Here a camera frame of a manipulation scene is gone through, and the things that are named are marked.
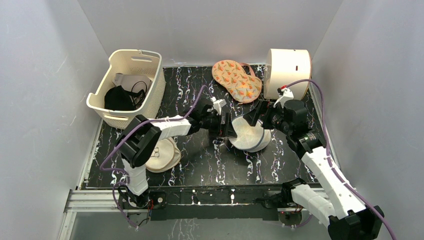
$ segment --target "gray floor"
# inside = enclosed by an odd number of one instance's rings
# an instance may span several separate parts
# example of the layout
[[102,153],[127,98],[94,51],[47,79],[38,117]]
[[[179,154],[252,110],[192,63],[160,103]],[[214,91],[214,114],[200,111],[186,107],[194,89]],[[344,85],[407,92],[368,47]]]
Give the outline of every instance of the gray floor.
[[78,213],[72,240],[329,240],[327,229],[313,217],[291,230],[261,219],[177,219],[152,221],[135,231],[120,213]]

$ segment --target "basket handle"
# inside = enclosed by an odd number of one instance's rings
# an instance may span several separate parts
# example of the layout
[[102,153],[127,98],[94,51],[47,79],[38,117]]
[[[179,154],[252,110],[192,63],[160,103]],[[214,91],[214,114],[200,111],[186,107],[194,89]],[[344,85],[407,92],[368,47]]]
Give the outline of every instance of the basket handle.
[[118,121],[128,121],[128,117],[126,116],[110,116],[110,115],[103,114],[103,117],[107,119],[118,120]]

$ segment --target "cream plastic basket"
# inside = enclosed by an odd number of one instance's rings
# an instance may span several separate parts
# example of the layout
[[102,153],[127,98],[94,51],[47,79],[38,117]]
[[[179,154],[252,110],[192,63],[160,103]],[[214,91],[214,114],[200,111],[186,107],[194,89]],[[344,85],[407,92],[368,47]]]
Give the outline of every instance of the cream plastic basket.
[[[140,114],[148,119],[156,118],[165,90],[162,56],[153,51],[121,49],[110,55],[109,63],[97,91],[88,95],[87,106],[94,109],[109,126],[117,129],[125,129]],[[134,111],[104,109],[105,95],[115,86],[113,80],[117,73],[145,75],[152,81],[140,108]]]

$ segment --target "white cylindrical container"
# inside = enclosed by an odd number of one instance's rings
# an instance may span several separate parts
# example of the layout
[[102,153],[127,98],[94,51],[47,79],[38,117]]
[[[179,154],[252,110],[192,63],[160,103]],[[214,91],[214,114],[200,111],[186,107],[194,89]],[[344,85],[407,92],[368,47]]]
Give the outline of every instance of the white cylindrical container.
[[[263,97],[278,99],[277,89],[301,79],[311,78],[311,56],[308,50],[270,49],[263,78]],[[307,82],[290,87],[294,99],[300,100],[308,88]]]

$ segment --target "gray wall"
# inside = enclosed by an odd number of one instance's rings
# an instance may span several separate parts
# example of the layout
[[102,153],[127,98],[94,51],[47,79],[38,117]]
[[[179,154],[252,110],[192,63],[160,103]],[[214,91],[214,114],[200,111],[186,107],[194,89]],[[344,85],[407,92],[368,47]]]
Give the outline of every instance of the gray wall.
[[345,0],[312,61],[344,174],[411,240],[424,235],[423,13],[423,1]]
[[99,123],[109,67],[76,0],[0,1],[0,235],[56,239]]
[[270,48],[313,55],[342,0],[78,0],[106,53],[144,49],[164,66],[264,63]]
[[[145,215],[138,218],[131,216],[131,219],[138,221],[144,217]],[[330,237],[327,229],[318,224],[314,217],[308,224],[295,230],[282,227],[278,221],[261,219],[177,219],[151,221],[135,231],[134,228],[128,228],[121,213],[80,212],[76,215],[71,239],[330,240]]]

